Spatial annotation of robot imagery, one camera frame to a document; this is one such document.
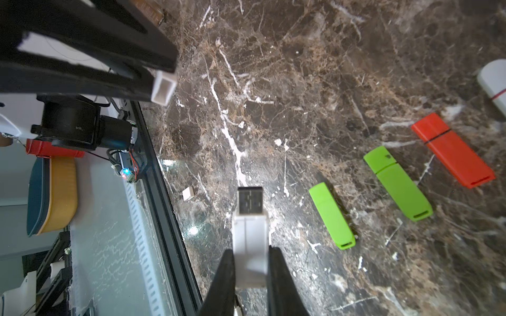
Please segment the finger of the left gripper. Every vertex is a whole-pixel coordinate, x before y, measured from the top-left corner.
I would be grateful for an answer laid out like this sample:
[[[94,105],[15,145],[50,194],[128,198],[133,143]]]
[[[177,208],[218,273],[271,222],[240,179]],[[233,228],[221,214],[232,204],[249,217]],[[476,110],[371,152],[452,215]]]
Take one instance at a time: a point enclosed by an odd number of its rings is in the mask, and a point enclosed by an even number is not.
[[[23,51],[1,54],[1,93],[94,95],[150,101],[154,77],[133,78]]]
[[[130,1],[2,1],[1,30],[53,38],[95,58],[177,68],[176,46]]]

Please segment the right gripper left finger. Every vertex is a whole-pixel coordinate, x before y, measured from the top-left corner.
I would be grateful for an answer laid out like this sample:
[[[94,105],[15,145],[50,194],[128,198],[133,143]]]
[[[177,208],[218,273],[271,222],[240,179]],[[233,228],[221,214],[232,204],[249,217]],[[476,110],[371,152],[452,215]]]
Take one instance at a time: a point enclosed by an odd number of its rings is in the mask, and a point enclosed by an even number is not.
[[[233,250],[225,250],[206,299],[198,315],[233,316],[235,310],[235,259]]]

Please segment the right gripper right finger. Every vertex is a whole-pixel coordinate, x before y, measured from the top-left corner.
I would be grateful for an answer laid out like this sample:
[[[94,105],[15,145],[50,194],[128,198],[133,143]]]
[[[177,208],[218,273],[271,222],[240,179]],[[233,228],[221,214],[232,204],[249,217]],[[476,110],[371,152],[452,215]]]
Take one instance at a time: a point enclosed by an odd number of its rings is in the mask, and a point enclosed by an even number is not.
[[[268,254],[267,312],[268,315],[309,315],[281,249],[272,246]]]

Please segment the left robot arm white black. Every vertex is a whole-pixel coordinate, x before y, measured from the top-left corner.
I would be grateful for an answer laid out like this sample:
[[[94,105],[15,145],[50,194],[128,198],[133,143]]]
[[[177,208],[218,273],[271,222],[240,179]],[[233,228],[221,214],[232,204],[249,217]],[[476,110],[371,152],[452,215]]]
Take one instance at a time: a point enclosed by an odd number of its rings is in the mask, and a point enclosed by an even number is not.
[[[30,34],[88,55],[104,69],[22,49]],[[178,51],[131,1],[2,1],[3,132],[93,151],[128,150],[137,128],[101,114],[124,99],[167,105],[177,86]]]

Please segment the white usb drive red end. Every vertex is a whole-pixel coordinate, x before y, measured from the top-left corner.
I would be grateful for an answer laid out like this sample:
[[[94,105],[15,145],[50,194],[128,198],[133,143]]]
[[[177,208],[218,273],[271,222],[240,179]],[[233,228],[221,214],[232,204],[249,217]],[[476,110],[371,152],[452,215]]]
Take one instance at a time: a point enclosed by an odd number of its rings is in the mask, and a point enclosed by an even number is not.
[[[478,73],[477,80],[494,105],[506,115],[505,83],[506,60],[497,59],[485,65]]]

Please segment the green usb drive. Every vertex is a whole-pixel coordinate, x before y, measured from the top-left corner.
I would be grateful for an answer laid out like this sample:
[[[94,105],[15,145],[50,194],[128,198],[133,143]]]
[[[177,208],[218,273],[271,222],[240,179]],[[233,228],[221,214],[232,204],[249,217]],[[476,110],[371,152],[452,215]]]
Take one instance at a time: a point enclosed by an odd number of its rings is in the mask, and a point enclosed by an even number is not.
[[[356,245],[354,233],[326,183],[316,184],[309,189],[309,194],[336,246],[340,250],[354,247]]]
[[[373,149],[364,160],[405,217],[417,222],[433,215],[426,196],[386,147]]]

